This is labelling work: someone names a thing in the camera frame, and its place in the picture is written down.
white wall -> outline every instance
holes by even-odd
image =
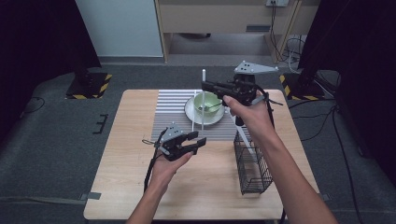
[[[154,0],[76,0],[97,55],[162,57]]]

gripper camera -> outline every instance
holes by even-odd
[[[276,71],[278,71],[277,67],[268,67],[243,61],[235,68],[233,80],[228,80],[226,83],[202,81],[202,90],[213,92],[219,99],[222,99],[224,95],[229,95],[245,106],[254,105],[260,100],[268,102],[268,93],[256,84],[255,75]],[[262,93],[260,99],[256,99],[257,91]],[[243,126],[244,121],[236,117],[235,124]]]
[[[173,122],[159,137],[160,145],[158,149],[163,153],[165,158],[169,161],[175,161],[188,152],[197,154],[198,148],[206,144],[206,138],[198,140],[195,144],[182,146],[181,144],[186,140],[191,140],[198,137],[198,132],[183,133],[182,130]]]

yellow black hazard tape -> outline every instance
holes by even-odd
[[[78,99],[78,100],[83,100],[83,99],[96,99],[96,98],[102,98],[102,96],[105,94],[105,91],[108,87],[108,83],[110,82],[110,79],[113,75],[107,74],[105,77],[105,80],[103,81],[102,85],[100,86],[100,90],[96,92],[95,94],[81,94],[81,93],[76,93],[76,94],[70,94],[67,95],[67,99]]]
[[[282,83],[283,89],[285,89],[286,97],[288,100],[322,100],[324,96],[314,96],[314,95],[296,95],[293,94],[292,89],[290,88],[288,82],[284,75],[279,77],[280,82]]]

white plate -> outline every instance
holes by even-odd
[[[191,121],[197,124],[202,124],[202,115],[194,108],[194,97],[191,97],[190,100],[188,100],[184,105],[184,111],[186,112],[187,118],[189,118]],[[204,116],[204,125],[214,124],[221,120],[224,115],[224,111],[224,106],[221,105],[216,114]]]

black curtain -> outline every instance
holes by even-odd
[[[75,72],[75,59],[101,66],[74,0],[0,0],[0,142],[35,87]]]
[[[322,0],[300,67],[338,71],[337,102],[363,156],[396,186],[396,1]]]

